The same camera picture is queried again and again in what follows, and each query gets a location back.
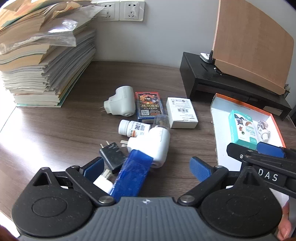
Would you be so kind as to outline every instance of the black stand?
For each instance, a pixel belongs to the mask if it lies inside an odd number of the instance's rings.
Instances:
[[[281,111],[281,120],[284,120],[291,111],[283,96],[246,80],[219,74],[214,68],[214,65],[204,62],[197,54],[183,53],[180,72],[187,98],[192,99],[196,91],[219,93],[260,109],[265,106],[276,108]]]

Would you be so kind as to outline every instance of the blue gripper pad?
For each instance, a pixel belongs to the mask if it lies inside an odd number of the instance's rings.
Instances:
[[[206,180],[212,173],[213,168],[203,160],[194,156],[190,159],[189,168],[191,173],[200,181]]]
[[[264,155],[274,156],[274,157],[285,157],[285,152],[283,152],[281,147],[273,146],[265,142],[259,142],[257,144],[257,151]]]
[[[79,172],[90,180],[92,183],[101,175],[104,171],[104,160],[98,156],[83,167],[80,168]]]
[[[122,196],[137,196],[148,174],[153,158],[139,150],[132,150],[124,162],[111,190],[116,202]]]

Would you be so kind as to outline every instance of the wooden desk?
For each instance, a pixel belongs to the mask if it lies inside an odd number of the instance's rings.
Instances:
[[[10,216],[18,195],[41,167],[63,171],[74,164],[82,166],[99,155],[100,143],[128,139],[118,134],[123,117],[99,109],[123,85],[132,86],[134,91],[157,91],[164,105],[169,96],[186,96],[177,68],[92,62],[62,108],[16,108],[0,132],[1,211]],[[196,186],[198,181],[189,170],[192,156],[216,164],[211,98],[201,94],[193,102],[199,120],[195,129],[171,130],[167,161],[150,171],[141,196],[177,198]],[[286,146],[296,148],[296,129],[291,120],[276,121]]]

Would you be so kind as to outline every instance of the wall outlet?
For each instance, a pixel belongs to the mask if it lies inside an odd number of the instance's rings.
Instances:
[[[121,1],[119,20],[143,21],[145,1]]]
[[[99,19],[101,21],[118,21],[119,20],[119,1],[100,2],[99,5],[104,7],[99,12]]]

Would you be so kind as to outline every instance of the qr code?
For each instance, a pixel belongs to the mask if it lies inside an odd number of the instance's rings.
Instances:
[[[179,112],[188,112],[187,109],[178,109]]]
[[[135,130],[140,130],[140,126],[141,126],[141,124],[136,124],[136,126],[135,126]]]
[[[141,110],[141,115],[149,115],[149,110]]]

